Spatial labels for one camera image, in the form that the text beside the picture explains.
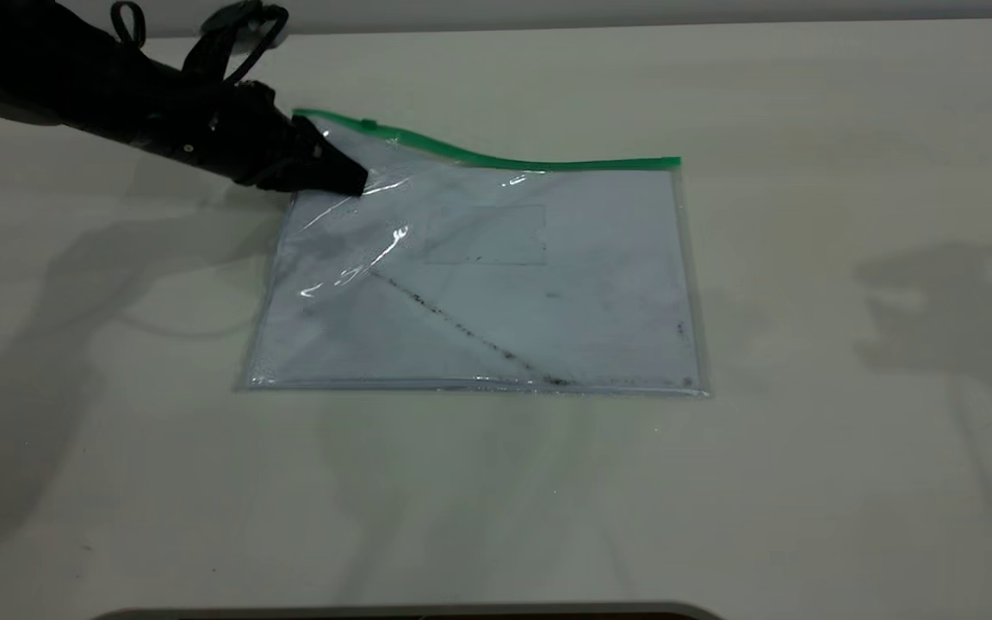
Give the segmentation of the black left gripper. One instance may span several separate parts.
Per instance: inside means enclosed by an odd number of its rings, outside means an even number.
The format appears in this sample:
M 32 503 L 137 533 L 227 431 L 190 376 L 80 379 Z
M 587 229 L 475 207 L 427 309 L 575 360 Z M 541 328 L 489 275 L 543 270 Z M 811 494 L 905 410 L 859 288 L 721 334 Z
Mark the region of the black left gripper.
M 287 117 L 275 91 L 233 81 L 224 62 L 176 68 L 135 62 L 127 74 L 127 143 L 241 187 L 361 196 L 369 172 L 307 117 Z

